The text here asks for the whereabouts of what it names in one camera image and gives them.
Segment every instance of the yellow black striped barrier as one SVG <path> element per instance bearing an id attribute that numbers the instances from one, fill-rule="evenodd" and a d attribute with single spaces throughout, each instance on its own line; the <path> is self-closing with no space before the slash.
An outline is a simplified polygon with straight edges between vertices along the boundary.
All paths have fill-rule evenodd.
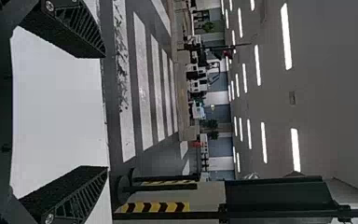
<path id="1" fill-rule="evenodd" d="M 170 181 L 145 181 L 141 186 L 161 186 L 161 185 L 185 185 L 197 184 L 195 180 L 170 180 Z"/>
<path id="2" fill-rule="evenodd" d="M 190 203 L 126 203 L 119 213 L 185 213 Z"/>

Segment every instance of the gray floor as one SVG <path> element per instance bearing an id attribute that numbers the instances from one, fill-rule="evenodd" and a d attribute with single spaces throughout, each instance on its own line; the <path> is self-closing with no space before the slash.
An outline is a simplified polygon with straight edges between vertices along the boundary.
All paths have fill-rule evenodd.
<path id="1" fill-rule="evenodd" d="M 100 1 L 101 3 L 101 25 L 103 30 L 103 38 L 114 39 L 114 32 L 112 29 L 112 1 Z M 165 9 L 168 9 L 167 1 L 162 1 Z M 154 99 L 155 87 L 154 79 L 152 75 L 152 49 L 150 35 L 153 35 L 158 41 L 160 48 L 164 49 L 168 57 L 171 58 L 171 37 L 166 31 L 164 24 L 162 23 L 156 9 L 154 8 L 151 0 L 126 1 L 127 11 L 127 27 L 128 27 L 128 41 L 129 41 L 129 61 L 130 61 L 130 74 L 131 74 L 131 92 L 132 92 L 132 112 L 133 112 L 133 125 L 134 125 L 134 137 L 135 137 L 135 149 L 136 156 L 129 161 L 123 162 L 122 160 L 122 145 L 121 145 L 121 132 L 118 127 L 119 124 L 119 109 L 118 109 L 118 90 L 117 90 L 117 77 L 116 63 L 113 52 L 116 52 L 113 42 L 105 41 L 107 54 L 105 60 L 103 60 L 103 88 L 104 99 L 106 103 L 106 118 L 108 127 L 108 142 L 110 146 L 109 157 L 111 164 L 111 190 L 115 179 L 119 175 L 126 175 L 130 168 L 138 168 L 142 175 L 179 175 L 182 173 L 182 169 L 186 163 L 182 160 L 178 133 L 174 133 L 171 136 L 167 134 L 167 128 L 165 129 L 165 135 L 168 136 L 161 142 L 158 142 L 157 135 L 157 123 L 156 123 L 156 100 Z M 135 29 L 133 23 L 133 15 L 136 15 L 145 24 L 146 32 L 146 51 L 147 51 L 147 69 L 149 74 L 149 90 L 150 90 L 150 107 L 152 110 L 152 132 L 153 132 L 153 146 L 144 151 L 142 146 L 142 127 L 141 127 L 141 112 L 139 108 L 138 89 L 139 83 L 137 79 L 137 63 L 136 63 L 136 49 L 135 49 Z M 162 92 L 172 91 L 165 90 L 164 85 L 161 85 Z M 164 126 L 167 127 L 167 115 L 165 110 L 165 94 L 162 94 L 163 103 L 163 117 Z"/>

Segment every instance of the hazard stripe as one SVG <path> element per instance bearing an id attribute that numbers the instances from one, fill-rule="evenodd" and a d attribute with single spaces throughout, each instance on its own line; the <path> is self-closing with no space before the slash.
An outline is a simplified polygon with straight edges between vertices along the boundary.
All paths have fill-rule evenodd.
<path id="1" fill-rule="evenodd" d="M 197 181 L 195 180 L 173 180 L 173 181 L 155 181 L 155 182 L 145 181 L 141 185 L 162 186 L 162 185 L 184 185 L 184 184 L 195 184 L 195 183 L 197 183 Z"/>
<path id="2" fill-rule="evenodd" d="M 129 208 L 125 213 L 133 213 L 133 210 L 135 209 L 135 203 L 129 203 Z"/>
<path id="3" fill-rule="evenodd" d="M 126 203 L 121 213 L 184 213 L 190 212 L 190 203 Z"/>
<path id="4" fill-rule="evenodd" d="M 144 209 L 142 210 L 142 213 L 150 212 L 151 208 L 152 208 L 152 203 L 145 203 L 145 206 L 144 206 Z"/>
<path id="5" fill-rule="evenodd" d="M 164 213 L 165 211 L 167 211 L 168 205 L 166 203 L 160 203 L 160 208 L 158 210 L 159 213 Z"/>
<path id="6" fill-rule="evenodd" d="M 133 213 L 142 213 L 142 211 L 144 211 L 144 207 L 145 207 L 144 203 L 136 203 Z"/>
<path id="7" fill-rule="evenodd" d="M 176 203 L 176 209 L 175 212 L 182 212 L 183 209 L 185 208 L 185 204 L 184 203 Z"/>

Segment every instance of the white floor marking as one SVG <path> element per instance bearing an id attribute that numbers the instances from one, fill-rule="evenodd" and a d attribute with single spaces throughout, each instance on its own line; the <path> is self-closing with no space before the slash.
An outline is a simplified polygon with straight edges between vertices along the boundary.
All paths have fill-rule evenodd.
<path id="1" fill-rule="evenodd" d="M 180 143 L 180 156 L 183 159 L 188 151 L 188 142 Z"/>
<path id="2" fill-rule="evenodd" d="M 168 136 L 172 135 L 172 111 L 171 111 L 171 95 L 170 95 L 170 81 L 168 76 L 168 58 L 165 50 L 162 50 L 162 69 L 164 73 L 164 88 L 165 88 L 165 109 L 167 111 L 167 130 Z"/>
<path id="3" fill-rule="evenodd" d="M 170 59 L 170 68 L 171 68 L 171 95 L 172 95 L 172 105 L 173 105 L 173 131 L 176 133 L 178 131 L 178 113 L 176 109 L 176 88 L 175 88 L 175 74 L 173 73 L 173 62 Z"/>
<path id="4" fill-rule="evenodd" d="M 152 3 L 159 17 L 161 18 L 162 23 L 164 23 L 165 29 L 167 29 L 168 34 L 171 35 L 171 21 L 170 18 L 168 17 L 167 11 L 162 5 L 161 0 L 152 0 Z"/>
<path id="5" fill-rule="evenodd" d="M 151 39 L 152 39 L 152 55 L 153 55 L 153 74 L 154 74 L 154 84 L 155 84 L 155 92 L 156 92 L 158 141 L 162 141 L 165 138 L 165 128 L 164 128 L 164 116 L 162 112 L 161 73 L 159 69 L 158 42 L 156 38 L 153 37 L 152 35 L 151 35 Z"/>
<path id="6" fill-rule="evenodd" d="M 124 48 L 120 52 L 122 55 L 129 55 L 129 43 L 127 37 L 127 20 L 126 20 L 126 1 L 114 1 L 113 9 L 115 11 L 114 20 L 117 20 L 121 25 L 117 28 L 120 35 L 116 36 L 117 42 L 121 42 Z M 120 131 L 121 131 L 121 151 L 123 161 L 128 161 L 135 156 L 135 139 L 133 130 L 133 115 L 132 115 L 132 94 L 131 94 L 131 78 L 130 78 L 130 62 L 128 57 L 117 57 L 117 64 L 120 64 L 126 76 L 118 75 L 117 78 L 123 84 L 126 91 L 122 92 L 126 103 L 120 108 Z"/>
<path id="7" fill-rule="evenodd" d="M 144 150 L 153 146 L 152 117 L 150 111 L 149 79 L 147 74 L 146 33 L 141 19 L 133 14 L 135 30 L 136 64 L 141 109 L 142 142 Z"/>

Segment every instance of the white wall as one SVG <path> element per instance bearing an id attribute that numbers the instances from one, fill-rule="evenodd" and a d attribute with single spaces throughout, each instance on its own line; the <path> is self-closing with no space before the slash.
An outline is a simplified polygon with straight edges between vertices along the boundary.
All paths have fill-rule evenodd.
<path id="1" fill-rule="evenodd" d="M 86 1 L 95 18 L 97 2 Z M 11 51 L 15 195 L 21 198 L 79 165 L 108 166 L 100 60 L 77 59 L 20 27 Z M 111 222 L 109 194 L 106 184 L 89 223 Z"/>
<path id="2" fill-rule="evenodd" d="M 228 91 L 212 91 L 206 93 L 205 106 L 228 105 Z"/>
<path id="3" fill-rule="evenodd" d="M 197 10 L 221 7 L 220 0 L 196 0 Z"/>
<path id="4" fill-rule="evenodd" d="M 222 32 L 215 32 L 215 33 L 208 33 L 208 34 L 201 35 L 201 40 L 204 42 L 223 40 L 224 38 L 225 38 L 225 34 Z"/>
<path id="5" fill-rule="evenodd" d="M 211 157 L 209 158 L 210 171 L 232 171 L 235 170 L 232 157 Z"/>
<path id="6" fill-rule="evenodd" d="M 238 56 L 248 63 L 248 116 L 255 122 L 254 139 L 260 139 L 264 120 L 268 140 L 268 165 L 257 151 L 250 159 L 253 169 L 263 177 L 290 173 L 290 128 L 297 127 L 303 173 L 336 176 L 358 188 L 358 2 L 287 1 L 294 62 L 289 72 L 283 58 L 283 2 L 268 1 L 262 28 L 257 13 L 242 11 L 243 20 L 252 22 L 246 29 L 260 30 L 255 43 L 260 45 L 261 87 L 255 85 L 253 50 Z M 245 39 L 253 34 L 245 32 Z M 296 91 L 296 106 L 289 105 L 289 91 Z M 259 140 L 254 143 L 261 148 Z"/>

